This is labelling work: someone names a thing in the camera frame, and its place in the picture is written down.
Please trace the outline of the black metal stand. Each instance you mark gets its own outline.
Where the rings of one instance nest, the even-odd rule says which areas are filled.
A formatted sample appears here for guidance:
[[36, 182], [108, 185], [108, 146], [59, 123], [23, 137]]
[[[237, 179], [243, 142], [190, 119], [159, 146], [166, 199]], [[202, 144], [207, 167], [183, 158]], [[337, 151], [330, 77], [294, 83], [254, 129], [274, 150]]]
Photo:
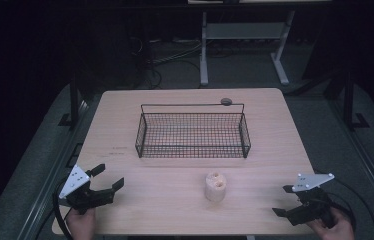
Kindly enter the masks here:
[[346, 127], [354, 132], [357, 128], [369, 128], [370, 125], [361, 113], [353, 110], [354, 106], [354, 81], [350, 72], [344, 81], [343, 122]]
[[79, 91], [77, 85], [77, 76], [73, 74], [69, 83], [69, 94], [70, 94], [70, 112], [62, 115], [59, 126], [69, 127], [73, 129], [79, 120]]

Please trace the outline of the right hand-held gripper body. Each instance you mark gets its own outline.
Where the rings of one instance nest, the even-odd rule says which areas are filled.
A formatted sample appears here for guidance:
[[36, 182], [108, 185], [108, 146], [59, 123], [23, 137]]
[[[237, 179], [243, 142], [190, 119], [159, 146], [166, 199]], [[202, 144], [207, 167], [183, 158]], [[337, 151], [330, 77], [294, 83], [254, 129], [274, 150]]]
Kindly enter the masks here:
[[332, 228], [334, 218], [331, 214], [332, 201], [328, 195], [320, 188], [324, 183], [334, 179], [334, 175], [329, 174], [301, 174], [299, 173], [293, 186], [299, 191], [295, 194], [301, 206], [288, 210], [287, 218], [295, 226], [309, 221], [320, 219], [328, 228]]

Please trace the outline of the person's left hand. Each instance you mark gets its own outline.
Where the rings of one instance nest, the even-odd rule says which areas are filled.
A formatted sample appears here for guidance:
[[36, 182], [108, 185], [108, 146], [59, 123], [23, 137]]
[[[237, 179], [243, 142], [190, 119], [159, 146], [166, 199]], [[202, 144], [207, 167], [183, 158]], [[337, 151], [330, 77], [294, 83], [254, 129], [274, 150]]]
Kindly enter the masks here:
[[96, 211], [88, 209], [84, 214], [71, 209], [66, 224], [73, 240], [93, 240], [96, 227]]

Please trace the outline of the black wire basket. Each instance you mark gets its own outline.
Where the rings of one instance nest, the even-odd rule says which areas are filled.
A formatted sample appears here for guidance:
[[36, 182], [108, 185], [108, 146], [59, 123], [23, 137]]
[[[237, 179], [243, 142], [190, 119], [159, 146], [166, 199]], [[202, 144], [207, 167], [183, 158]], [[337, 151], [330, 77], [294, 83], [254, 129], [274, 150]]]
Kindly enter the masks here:
[[246, 158], [245, 105], [143, 104], [135, 148], [144, 158]]

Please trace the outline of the person's right hand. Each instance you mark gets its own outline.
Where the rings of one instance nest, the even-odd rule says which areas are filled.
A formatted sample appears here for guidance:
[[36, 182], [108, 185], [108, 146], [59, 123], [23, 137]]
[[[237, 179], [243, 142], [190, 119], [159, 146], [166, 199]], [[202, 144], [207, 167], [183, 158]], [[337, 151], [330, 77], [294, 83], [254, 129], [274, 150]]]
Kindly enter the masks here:
[[307, 222], [306, 225], [310, 227], [321, 240], [355, 240], [350, 218], [336, 208], [331, 208], [331, 214], [335, 223], [332, 228], [326, 227], [320, 219]]

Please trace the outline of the white metal desk frame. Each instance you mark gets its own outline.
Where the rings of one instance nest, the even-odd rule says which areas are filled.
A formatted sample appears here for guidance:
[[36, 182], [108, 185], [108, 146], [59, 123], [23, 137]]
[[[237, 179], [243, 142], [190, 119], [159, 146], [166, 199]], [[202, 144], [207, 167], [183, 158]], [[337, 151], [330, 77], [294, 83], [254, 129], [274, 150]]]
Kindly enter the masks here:
[[207, 86], [208, 64], [207, 43], [210, 40], [278, 40], [279, 46], [271, 53], [271, 60], [282, 85], [288, 85], [289, 79], [281, 62], [281, 57], [290, 33], [294, 11], [287, 14], [284, 22], [258, 23], [211, 23], [207, 20], [207, 13], [202, 13], [201, 23], [201, 55], [200, 85]]

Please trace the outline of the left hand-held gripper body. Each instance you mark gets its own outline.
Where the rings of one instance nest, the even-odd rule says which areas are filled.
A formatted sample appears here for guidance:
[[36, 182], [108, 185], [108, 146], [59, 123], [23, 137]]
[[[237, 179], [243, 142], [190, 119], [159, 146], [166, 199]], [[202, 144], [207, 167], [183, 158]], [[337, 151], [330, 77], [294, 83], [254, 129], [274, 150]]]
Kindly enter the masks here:
[[58, 197], [64, 199], [70, 207], [78, 210], [81, 214], [84, 214], [88, 209], [111, 204], [114, 199], [112, 188], [92, 190], [90, 188], [91, 178], [86, 174], [86, 171], [75, 164]]

